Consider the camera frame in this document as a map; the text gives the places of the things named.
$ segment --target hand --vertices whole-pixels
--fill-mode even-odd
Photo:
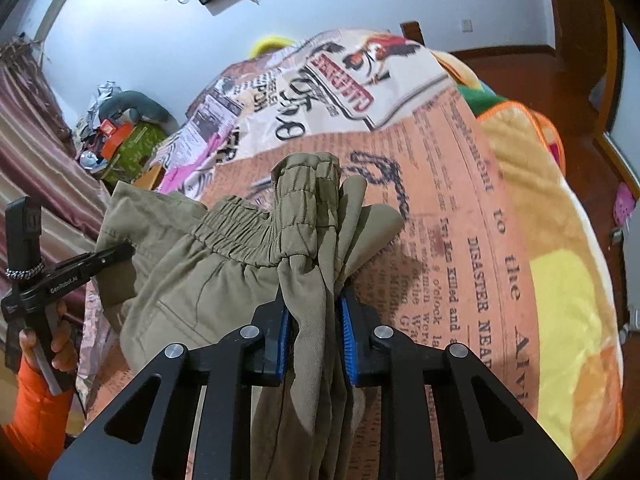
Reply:
[[[56,311],[58,316],[62,316],[66,312],[66,304],[63,301],[59,301]],[[71,336],[71,325],[68,321],[63,320],[51,339],[51,350],[56,354],[51,365],[61,372],[71,372],[78,364],[78,353],[69,336]],[[34,370],[40,371],[40,366],[33,354],[33,347],[37,340],[36,333],[31,328],[26,328],[20,332],[20,348],[27,364]]]

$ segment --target wooden floor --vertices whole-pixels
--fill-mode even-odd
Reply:
[[[618,319],[623,319],[622,251],[609,247],[614,227],[613,203],[620,179],[594,142],[597,112],[588,101],[590,88],[554,56],[514,54],[464,60],[497,94],[545,114],[558,128],[566,154],[566,179],[591,219],[606,257]],[[640,336],[623,346],[625,418],[640,406]]]

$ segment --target pants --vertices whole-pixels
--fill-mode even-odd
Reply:
[[[248,324],[280,286],[297,333],[284,386],[257,403],[252,479],[340,479],[364,400],[344,381],[334,297],[402,219],[362,206],[366,181],[340,186],[329,153],[289,155],[271,177],[271,212],[237,196],[207,210],[118,184],[96,250],[127,240],[136,254],[97,277],[102,306],[137,372],[172,342],[197,348]]]

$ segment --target pink curtain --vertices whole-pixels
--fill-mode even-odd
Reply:
[[[0,294],[8,288],[4,208],[30,195],[42,204],[47,263],[93,249],[109,195],[76,163],[70,131],[31,53],[19,38],[0,46]],[[78,291],[80,314],[84,295]]]

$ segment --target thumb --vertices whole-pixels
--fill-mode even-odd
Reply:
[[[33,347],[36,345],[37,338],[36,333],[31,328],[25,328],[20,331],[20,348],[22,349],[22,354],[26,359],[27,363],[31,368],[39,368],[38,362],[36,361],[35,356],[33,355]]]

